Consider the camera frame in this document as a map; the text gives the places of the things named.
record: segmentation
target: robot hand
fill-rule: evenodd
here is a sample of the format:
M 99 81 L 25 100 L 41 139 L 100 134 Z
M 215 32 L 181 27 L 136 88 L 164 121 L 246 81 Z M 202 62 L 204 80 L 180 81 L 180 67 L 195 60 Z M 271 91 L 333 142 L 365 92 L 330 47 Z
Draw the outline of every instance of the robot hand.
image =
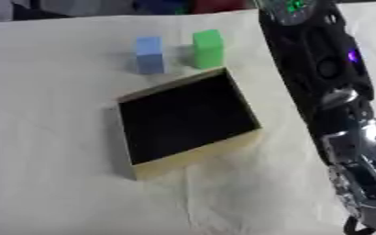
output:
M 329 0 L 260 0 L 260 24 L 330 180 L 351 215 L 345 232 L 376 230 L 373 86 L 345 20 Z

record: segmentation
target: blue cube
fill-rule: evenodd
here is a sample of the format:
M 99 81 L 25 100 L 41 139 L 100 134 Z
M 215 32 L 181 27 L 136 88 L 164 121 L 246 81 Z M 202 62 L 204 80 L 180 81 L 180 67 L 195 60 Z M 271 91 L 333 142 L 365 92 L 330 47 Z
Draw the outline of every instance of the blue cube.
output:
M 164 73 L 160 37 L 138 38 L 136 43 L 138 70 L 143 74 Z

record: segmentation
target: white tablecloth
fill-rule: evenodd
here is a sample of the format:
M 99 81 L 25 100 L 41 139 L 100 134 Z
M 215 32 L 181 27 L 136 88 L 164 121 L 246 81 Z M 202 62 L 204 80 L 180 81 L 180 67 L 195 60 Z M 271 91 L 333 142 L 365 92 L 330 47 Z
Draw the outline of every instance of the white tablecloth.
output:
M 342 8 L 376 88 L 376 4 Z M 188 46 L 193 32 L 210 28 L 224 35 L 227 67 L 263 135 L 153 181 L 122 178 L 110 161 L 123 152 L 108 144 L 115 124 L 106 109 L 198 73 L 186 63 Z M 134 39 L 155 35 L 168 74 L 135 74 Z M 330 235 L 345 218 L 257 11 L 0 23 L 0 235 Z

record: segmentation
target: cardboard box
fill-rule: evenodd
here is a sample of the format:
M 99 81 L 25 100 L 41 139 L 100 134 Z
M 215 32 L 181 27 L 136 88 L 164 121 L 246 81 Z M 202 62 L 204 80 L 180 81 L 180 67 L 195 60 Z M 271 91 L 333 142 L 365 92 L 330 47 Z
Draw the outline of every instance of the cardboard box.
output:
M 226 69 L 121 97 L 118 108 L 138 179 L 237 150 L 260 129 Z

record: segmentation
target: led light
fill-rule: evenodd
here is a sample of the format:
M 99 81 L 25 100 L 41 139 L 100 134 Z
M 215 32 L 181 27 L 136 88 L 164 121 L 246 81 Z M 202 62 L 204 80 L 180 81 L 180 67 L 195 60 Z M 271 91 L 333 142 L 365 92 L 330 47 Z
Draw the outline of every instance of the led light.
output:
M 358 62 L 358 56 L 357 56 L 357 52 L 355 52 L 354 50 L 351 50 L 349 53 L 348 53 L 348 58 L 351 62 Z

